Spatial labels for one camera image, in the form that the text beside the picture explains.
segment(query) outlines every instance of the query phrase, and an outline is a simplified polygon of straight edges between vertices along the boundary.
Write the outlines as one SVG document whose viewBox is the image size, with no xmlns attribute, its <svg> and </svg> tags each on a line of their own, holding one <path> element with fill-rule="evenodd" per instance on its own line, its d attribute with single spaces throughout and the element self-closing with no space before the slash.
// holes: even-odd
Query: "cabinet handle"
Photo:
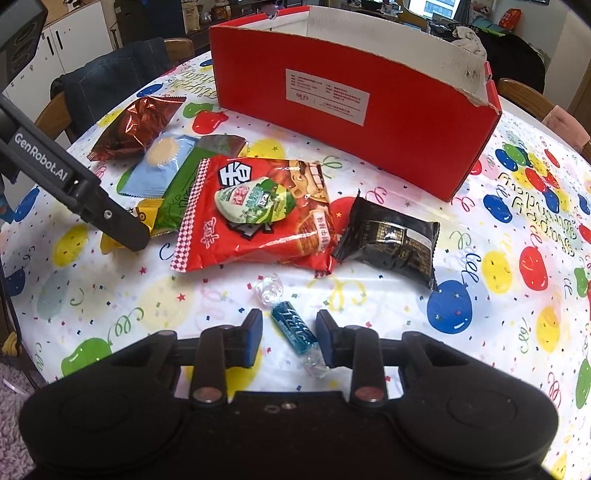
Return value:
<svg viewBox="0 0 591 480">
<path fill-rule="evenodd" d="M 53 57 L 53 47 L 51 46 L 51 42 L 49 41 L 49 35 L 46 38 L 47 44 L 49 45 L 49 51 L 51 52 L 51 56 Z"/>
<path fill-rule="evenodd" d="M 57 42 L 60 44 L 60 48 L 63 50 L 64 45 L 61 44 L 60 33 L 57 30 L 56 30 L 56 37 L 57 37 Z"/>
</svg>

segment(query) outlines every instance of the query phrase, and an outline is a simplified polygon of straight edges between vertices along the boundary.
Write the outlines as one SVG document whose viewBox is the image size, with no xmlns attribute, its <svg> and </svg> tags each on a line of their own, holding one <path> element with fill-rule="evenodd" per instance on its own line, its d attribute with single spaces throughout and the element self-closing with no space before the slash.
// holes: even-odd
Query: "balloon-print tablecloth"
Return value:
<svg viewBox="0 0 591 480">
<path fill-rule="evenodd" d="M 136 254 L 102 255 L 100 232 L 34 188 L 21 205 L 30 211 L 2 228 L 0 247 L 24 345 L 46 379 L 160 329 L 187 338 L 214 325 L 238 325 L 260 306 L 256 282 L 275 273 L 285 298 L 311 325 L 318 309 L 328 309 L 338 324 L 371 327 L 386 338 L 418 330 L 535 385 L 560 415 L 545 466 L 558 478 L 589 476 L 591 168 L 581 157 L 505 112 L 466 183 L 444 203 L 312 138 L 220 109 L 206 53 L 130 97 L 70 148 L 123 207 L 138 202 L 116 192 L 131 163 L 91 163 L 86 154 L 121 108 L 147 94 L 187 96 L 169 132 L 236 134 L 248 140 L 250 156 L 320 162 L 341 230 L 358 190 L 373 202 L 440 222 L 439 290 L 354 261 L 324 278 L 245 262 L 180 274 L 170 270 L 175 234 L 152 239 Z M 420 149 L 416 158 L 397 161 L 421 168 Z M 400 395 L 397 369 L 386 375 L 390 396 Z M 228 372 L 231 394 L 341 389 L 348 395 L 349 382 L 344 368 L 322 380 L 310 377 L 268 312 L 254 368 Z"/>
</svg>

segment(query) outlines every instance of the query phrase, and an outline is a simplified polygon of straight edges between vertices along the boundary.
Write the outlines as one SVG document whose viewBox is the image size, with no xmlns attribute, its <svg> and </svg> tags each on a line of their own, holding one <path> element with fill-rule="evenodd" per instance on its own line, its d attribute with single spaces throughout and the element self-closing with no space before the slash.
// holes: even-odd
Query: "metal bolt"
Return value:
<svg viewBox="0 0 591 480">
<path fill-rule="evenodd" d="M 267 413 L 279 413 L 281 409 L 277 405 L 265 405 L 263 407 Z"/>
<path fill-rule="evenodd" d="M 193 392 L 193 398 L 201 403 L 214 403 L 222 398 L 222 392 L 215 387 L 201 387 Z"/>
<path fill-rule="evenodd" d="M 375 403 L 384 399 L 384 392 L 375 387 L 361 387 L 355 390 L 355 397 L 364 402 Z"/>
</svg>

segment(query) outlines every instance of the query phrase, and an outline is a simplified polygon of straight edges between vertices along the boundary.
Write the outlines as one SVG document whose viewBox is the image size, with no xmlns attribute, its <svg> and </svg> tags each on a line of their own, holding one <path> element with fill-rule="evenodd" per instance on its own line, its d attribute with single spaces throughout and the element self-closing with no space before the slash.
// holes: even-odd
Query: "black snack package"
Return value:
<svg viewBox="0 0 591 480">
<path fill-rule="evenodd" d="M 339 262 L 357 259 L 397 271 L 437 290 L 433 254 L 440 225 L 372 203 L 357 195 L 349 224 L 333 253 Z"/>
</svg>

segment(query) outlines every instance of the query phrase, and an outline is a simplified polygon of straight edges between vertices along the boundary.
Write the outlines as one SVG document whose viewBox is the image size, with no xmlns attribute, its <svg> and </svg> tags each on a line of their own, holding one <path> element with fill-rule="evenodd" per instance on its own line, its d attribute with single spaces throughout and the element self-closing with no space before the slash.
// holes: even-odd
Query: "rug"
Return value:
<svg viewBox="0 0 591 480">
<path fill-rule="evenodd" d="M 33 393 L 33 388 L 20 370 L 0 362 L 0 480 L 20 480 L 33 469 L 33 460 L 18 431 L 18 413 L 24 399 L 7 388 L 3 379 L 28 393 Z"/>
</svg>

